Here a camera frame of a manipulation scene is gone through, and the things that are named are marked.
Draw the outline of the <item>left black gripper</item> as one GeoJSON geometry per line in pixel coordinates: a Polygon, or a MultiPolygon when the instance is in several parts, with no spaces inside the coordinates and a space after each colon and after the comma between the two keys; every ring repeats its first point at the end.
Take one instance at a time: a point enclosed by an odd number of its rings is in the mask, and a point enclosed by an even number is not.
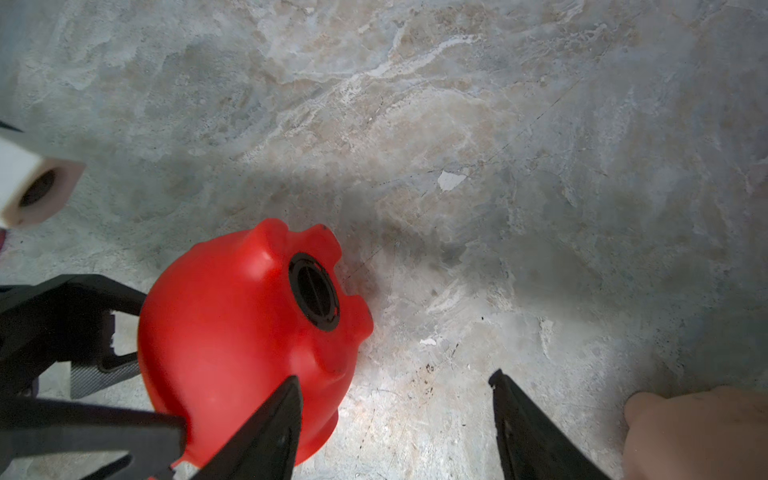
{"type": "Polygon", "coordinates": [[[89,479],[170,478],[186,423],[148,411],[17,397],[57,362],[70,364],[70,397],[139,375],[136,352],[113,347],[115,314],[140,314],[147,295],[103,275],[60,275],[1,287],[1,469],[47,454],[121,452],[89,479]]]}

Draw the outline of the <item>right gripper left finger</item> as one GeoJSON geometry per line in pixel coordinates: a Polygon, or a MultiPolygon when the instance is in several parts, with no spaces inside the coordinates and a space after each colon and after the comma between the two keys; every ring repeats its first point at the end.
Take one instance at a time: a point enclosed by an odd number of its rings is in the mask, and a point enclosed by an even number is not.
{"type": "Polygon", "coordinates": [[[299,379],[286,378],[196,473],[197,479],[289,479],[302,427],[299,379]]]}

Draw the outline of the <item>black piggy bank plug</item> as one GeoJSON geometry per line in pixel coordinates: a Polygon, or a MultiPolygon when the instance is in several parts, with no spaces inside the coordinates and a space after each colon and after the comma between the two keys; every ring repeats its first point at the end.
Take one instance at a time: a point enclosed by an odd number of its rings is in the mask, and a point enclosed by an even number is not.
{"type": "Polygon", "coordinates": [[[322,331],[335,330],[340,321],[340,301],[328,271],[303,252],[291,258],[288,271],[292,294],[303,315],[322,331]]]}

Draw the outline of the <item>red piggy bank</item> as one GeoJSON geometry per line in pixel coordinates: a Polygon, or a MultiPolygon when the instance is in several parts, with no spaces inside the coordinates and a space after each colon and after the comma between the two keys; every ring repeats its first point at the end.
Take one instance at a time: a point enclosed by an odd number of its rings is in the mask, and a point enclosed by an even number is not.
{"type": "Polygon", "coordinates": [[[186,461],[206,465],[290,376],[303,397],[297,461],[331,437],[374,328],[366,302],[346,295],[335,276],[341,256],[327,227],[294,232],[268,219],[195,245],[161,274],[139,316],[138,361],[154,408],[186,420],[186,461]],[[315,327],[294,299],[288,267],[300,252],[336,288],[333,331],[315,327]]]}

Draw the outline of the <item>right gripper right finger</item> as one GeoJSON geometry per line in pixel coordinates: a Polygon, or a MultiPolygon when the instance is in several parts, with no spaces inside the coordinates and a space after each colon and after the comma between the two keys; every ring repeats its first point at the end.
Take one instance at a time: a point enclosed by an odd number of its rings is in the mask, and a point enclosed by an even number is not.
{"type": "Polygon", "coordinates": [[[506,480],[608,479],[502,370],[488,383],[506,480]]]}

